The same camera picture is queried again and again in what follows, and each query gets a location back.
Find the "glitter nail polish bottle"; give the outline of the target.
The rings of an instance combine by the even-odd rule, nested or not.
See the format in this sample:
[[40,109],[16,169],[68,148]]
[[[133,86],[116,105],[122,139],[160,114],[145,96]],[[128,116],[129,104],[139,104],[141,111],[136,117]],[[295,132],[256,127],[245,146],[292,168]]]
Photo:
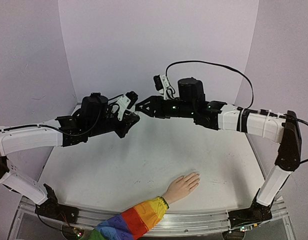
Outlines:
[[133,119],[140,119],[140,116],[135,112],[130,112],[129,117]]

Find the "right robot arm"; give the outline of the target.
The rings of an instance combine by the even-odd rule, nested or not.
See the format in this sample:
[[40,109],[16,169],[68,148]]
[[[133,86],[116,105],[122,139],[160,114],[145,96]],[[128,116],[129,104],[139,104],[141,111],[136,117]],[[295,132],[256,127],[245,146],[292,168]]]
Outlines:
[[285,114],[271,110],[252,110],[223,101],[206,101],[202,81],[193,77],[180,79],[179,96],[171,98],[171,86],[165,75],[154,78],[159,96],[139,102],[135,110],[152,118],[191,118],[196,125],[211,130],[237,131],[269,139],[279,144],[274,167],[257,191],[251,206],[228,212],[230,230],[245,231],[249,226],[272,219],[271,207],[287,179],[301,160],[301,119],[293,111]]

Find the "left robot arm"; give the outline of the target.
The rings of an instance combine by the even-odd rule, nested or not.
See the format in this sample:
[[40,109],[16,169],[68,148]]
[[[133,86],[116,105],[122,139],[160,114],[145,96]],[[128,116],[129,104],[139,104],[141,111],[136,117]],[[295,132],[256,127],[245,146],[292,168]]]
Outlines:
[[111,132],[124,138],[140,120],[131,111],[137,100],[138,95],[133,91],[114,98],[94,92],[83,98],[81,107],[73,115],[54,119],[56,126],[37,123],[0,127],[0,184],[30,199],[38,211],[52,219],[58,218],[62,207],[54,190],[18,172],[7,155],[41,147],[71,147]]

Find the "rainbow sleeve forearm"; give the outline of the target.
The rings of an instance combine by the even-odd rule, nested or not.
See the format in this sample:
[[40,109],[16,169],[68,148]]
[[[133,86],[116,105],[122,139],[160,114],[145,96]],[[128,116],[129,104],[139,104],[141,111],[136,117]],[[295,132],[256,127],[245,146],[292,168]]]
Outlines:
[[90,240],[137,240],[153,229],[169,209],[158,196],[143,201],[124,212],[99,223],[90,233]]

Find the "mannequin hand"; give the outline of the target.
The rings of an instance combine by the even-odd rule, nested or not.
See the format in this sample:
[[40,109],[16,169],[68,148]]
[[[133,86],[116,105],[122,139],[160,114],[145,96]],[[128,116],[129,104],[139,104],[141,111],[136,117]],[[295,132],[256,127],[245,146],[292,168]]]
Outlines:
[[168,205],[173,204],[192,193],[200,184],[200,174],[192,172],[175,179],[167,188],[162,198]]

